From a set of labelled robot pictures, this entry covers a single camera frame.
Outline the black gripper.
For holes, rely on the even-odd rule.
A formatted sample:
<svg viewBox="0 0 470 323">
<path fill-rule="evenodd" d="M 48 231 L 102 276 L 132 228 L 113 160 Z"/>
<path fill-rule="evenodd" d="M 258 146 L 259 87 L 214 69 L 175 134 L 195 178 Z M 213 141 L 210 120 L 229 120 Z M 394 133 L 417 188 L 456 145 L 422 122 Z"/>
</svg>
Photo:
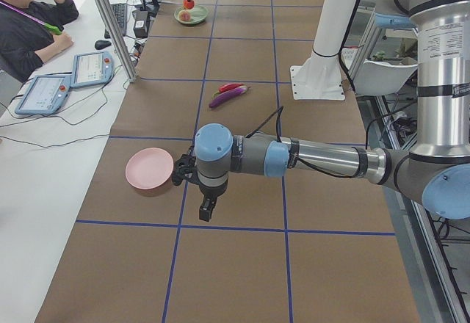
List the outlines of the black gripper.
<svg viewBox="0 0 470 323">
<path fill-rule="evenodd" d="M 209 222 L 212 218 L 213 210 L 217 205 L 217 199 L 225 193 L 227 182 L 217 186 L 199 185 L 199 190 L 203 194 L 203 202 L 199 208 L 199 220 Z"/>
</svg>

